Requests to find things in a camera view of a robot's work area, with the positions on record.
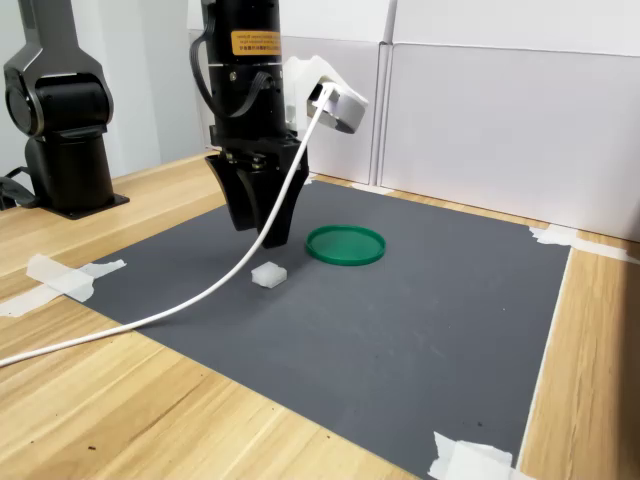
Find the green circle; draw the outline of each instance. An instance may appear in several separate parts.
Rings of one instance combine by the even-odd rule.
[[[355,267],[380,260],[387,242],[368,228],[352,225],[320,227],[307,237],[307,252],[332,265]]]

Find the white cube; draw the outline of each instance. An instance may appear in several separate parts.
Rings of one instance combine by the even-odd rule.
[[[252,270],[251,276],[253,283],[261,287],[273,288],[287,279],[287,271],[273,262],[267,262]]]

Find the masking tape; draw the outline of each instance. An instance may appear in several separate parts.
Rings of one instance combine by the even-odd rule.
[[[429,475],[436,480],[533,480],[511,468],[513,456],[489,445],[454,442],[434,432],[438,459]]]
[[[93,295],[91,275],[69,268],[39,253],[29,260],[27,276],[79,302],[84,302]]]
[[[21,317],[61,295],[85,302],[93,295],[94,279],[124,266],[126,263],[118,260],[105,264],[89,263],[74,270],[44,255],[34,255],[27,265],[27,275],[43,285],[0,304],[0,317]]]
[[[362,183],[352,183],[351,187],[356,190],[362,190],[363,192],[377,193],[378,195],[387,195],[388,193],[395,191],[391,188],[375,187],[373,185],[364,185]]]
[[[538,239],[538,243],[543,243],[545,245],[570,245],[576,250],[595,253],[596,255],[601,255],[603,257],[614,258],[616,260],[622,260],[623,262],[640,265],[640,260],[629,256],[626,250],[582,240],[581,238],[578,238],[578,231],[573,228],[549,225],[549,228],[546,230],[533,227],[530,227],[529,230],[533,234],[533,237]]]

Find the yellow warning label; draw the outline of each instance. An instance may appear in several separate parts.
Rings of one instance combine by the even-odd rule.
[[[238,55],[282,55],[280,34],[256,30],[231,32],[233,54]]]

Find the black mat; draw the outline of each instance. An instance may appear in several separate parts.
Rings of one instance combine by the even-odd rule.
[[[326,224],[375,229],[386,256],[310,258],[304,240]],[[86,304],[120,322],[173,307],[255,235],[219,208],[102,259],[128,265]],[[286,247],[142,333],[425,477],[434,431],[517,457],[568,253],[524,226],[316,182]],[[251,283],[266,261],[289,272],[274,290]]]

